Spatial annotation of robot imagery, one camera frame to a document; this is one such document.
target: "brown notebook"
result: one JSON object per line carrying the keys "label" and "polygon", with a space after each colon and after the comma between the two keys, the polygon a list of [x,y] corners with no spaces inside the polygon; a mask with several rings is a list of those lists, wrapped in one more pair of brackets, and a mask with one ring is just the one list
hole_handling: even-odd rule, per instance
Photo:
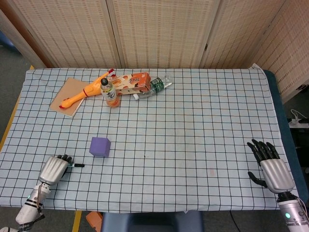
{"label": "brown notebook", "polygon": [[69,117],[74,117],[76,111],[78,110],[84,99],[75,102],[71,107],[66,109],[61,109],[59,106],[61,105],[61,102],[63,100],[71,98],[76,94],[82,92],[83,88],[85,88],[85,86],[87,86],[88,84],[88,82],[79,81],[69,77],[64,83],[63,87],[57,93],[54,101],[50,104],[49,108],[59,113],[63,113]]}

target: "green bottle label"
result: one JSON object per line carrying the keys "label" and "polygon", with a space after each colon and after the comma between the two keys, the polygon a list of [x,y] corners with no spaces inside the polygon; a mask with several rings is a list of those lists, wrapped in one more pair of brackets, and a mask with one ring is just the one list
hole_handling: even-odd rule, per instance
{"label": "green bottle label", "polygon": [[164,84],[160,78],[156,78],[155,80],[151,81],[151,85],[153,86],[155,93],[164,89]]}

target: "clear plastic bottle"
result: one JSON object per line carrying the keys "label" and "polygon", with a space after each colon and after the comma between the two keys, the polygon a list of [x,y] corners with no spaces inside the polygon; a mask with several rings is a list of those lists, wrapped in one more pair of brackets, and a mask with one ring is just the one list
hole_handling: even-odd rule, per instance
{"label": "clear plastic bottle", "polygon": [[135,100],[138,100],[140,98],[148,98],[158,93],[159,91],[167,88],[171,84],[173,84],[172,78],[169,75],[165,74],[164,77],[162,78],[157,77],[155,80],[150,82],[150,90],[148,92],[135,93],[133,94],[133,96]]}
{"label": "clear plastic bottle", "polygon": [[111,82],[108,82],[106,78],[101,79],[101,94],[111,108],[119,106],[120,98],[117,96],[115,87]]}

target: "orange rubber chicken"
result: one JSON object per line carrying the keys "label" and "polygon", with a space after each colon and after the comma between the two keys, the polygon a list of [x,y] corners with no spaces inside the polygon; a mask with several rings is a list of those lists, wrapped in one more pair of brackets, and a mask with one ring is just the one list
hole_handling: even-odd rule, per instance
{"label": "orange rubber chicken", "polygon": [[107,73],[103,74],[102,76],[98,77],[94,82],[87,85],[83,89],[82,92],[75,95],[74,97],[63,100],[59,107],[61,109],[69,108],[71,105],[73,105],[74,102],[77,102],[80,99],[100,94],[101,93],[101,79],[107,77],[107,75],[113,71],[114,69],[108,70]]}

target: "table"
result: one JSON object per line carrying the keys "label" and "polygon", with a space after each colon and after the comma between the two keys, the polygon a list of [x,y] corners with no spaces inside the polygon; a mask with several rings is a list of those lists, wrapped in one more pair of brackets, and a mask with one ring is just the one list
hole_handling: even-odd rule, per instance
{"label": "table", "polygon": [[[21,206],[50,156],[67,154],[73,168],[45,208],[104,212],[277,208],[275,195],[252,183],[260,176],[245,145],[273,143],[287,162],[267,78],[260,69],[125,69],[174,76],[158,95],[122,96],[109,108],[87,98],[75,117],[49,110],[64,81],[93,81],[106,69],[44,69],[26,74],[20,102],[0,156],[0,205]],[[109,158],[89,153],[92,137],[112,142]]]}

